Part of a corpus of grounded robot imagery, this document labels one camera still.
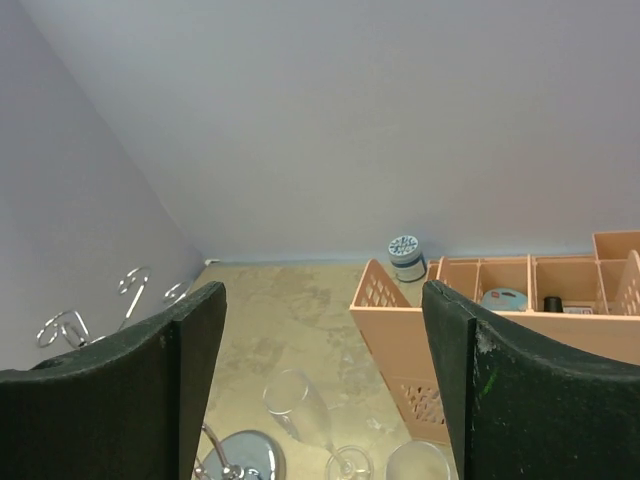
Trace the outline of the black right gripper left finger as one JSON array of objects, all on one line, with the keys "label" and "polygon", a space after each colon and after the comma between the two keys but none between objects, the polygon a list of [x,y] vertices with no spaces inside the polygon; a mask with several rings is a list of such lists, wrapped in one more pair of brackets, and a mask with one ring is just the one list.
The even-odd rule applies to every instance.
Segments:
[{"label": "black right gripper left finger", "polygon": [[210,282],[120,332],[1,373],[4,479],[188,479],[227,313]]}]

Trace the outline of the tall clear champagne flute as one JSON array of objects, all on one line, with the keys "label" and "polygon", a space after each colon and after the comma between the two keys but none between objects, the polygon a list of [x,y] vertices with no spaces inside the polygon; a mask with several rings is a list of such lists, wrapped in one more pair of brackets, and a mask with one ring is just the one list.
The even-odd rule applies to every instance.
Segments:
[{"label": "tall clear champagne flute", "polygon": [[305,372],[287,369],[276,374],[265,386],[262,399],[291,438],[329,453],[326,479],[373,478],[374,464],[365,450],[356,445],[335,445],[329,409]]}]

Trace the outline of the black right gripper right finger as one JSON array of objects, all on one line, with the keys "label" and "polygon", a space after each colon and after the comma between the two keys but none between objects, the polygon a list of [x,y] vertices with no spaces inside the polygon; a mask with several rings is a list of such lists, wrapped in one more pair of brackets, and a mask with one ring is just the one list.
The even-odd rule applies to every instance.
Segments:
[{"label": "black right gripper right finger", "polygon": [[440,281],[422,313],[461,479],[636,479],[639,368],[493,313]]}]

